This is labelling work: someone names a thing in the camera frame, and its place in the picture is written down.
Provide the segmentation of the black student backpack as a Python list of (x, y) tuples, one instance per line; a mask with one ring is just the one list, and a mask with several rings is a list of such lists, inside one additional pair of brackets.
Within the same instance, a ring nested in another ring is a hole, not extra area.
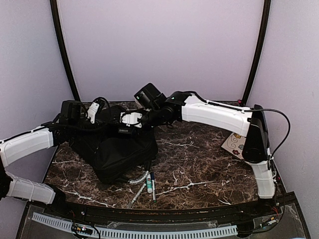
[(94, 170), (104, 184), (142, 183), (150, 173), (151, 161), (158, 153), (153, 129), (129, 128), (120, 125), (120, 105), (102, 110), (99, 120), (108, 121), (98, 132), (81, 132), (69, 141), (69, 146)]

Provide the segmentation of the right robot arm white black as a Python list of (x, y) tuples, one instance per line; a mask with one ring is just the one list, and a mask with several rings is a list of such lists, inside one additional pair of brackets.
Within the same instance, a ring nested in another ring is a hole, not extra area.
[(120, 114), (127, 126), (155, 127), (174, 121), (197, 122), (222, 128), (246, 138), (242, 156), (252, 167), (261, 199), (254, 211), (265, 216), (274, 207), (274, 176), (271, 171), (271, 152), (264, 109), (231, 106), (205, 100), (196, 92), (176, 91), (166, 97), (163, 93), (140, 90), (135, 94), (141, 109)]

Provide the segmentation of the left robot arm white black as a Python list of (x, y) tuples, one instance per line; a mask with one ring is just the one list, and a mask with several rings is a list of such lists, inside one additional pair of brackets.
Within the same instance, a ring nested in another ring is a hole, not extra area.
[(44, 183), (33, 182), (7, 172), (5, 169), (14, 162), (35, 152), (56, 147), (77, 135), (96, 133), (106, 128), (106, 123), (92, 124), (90, 120), (79, 124), (49, 121), (35, 129), (0, 141), (0, 198), (14, 197), (28, 201), (37, 201), (50, 205), (59, 217), (70, 213), (70, 205), (57, 192)]

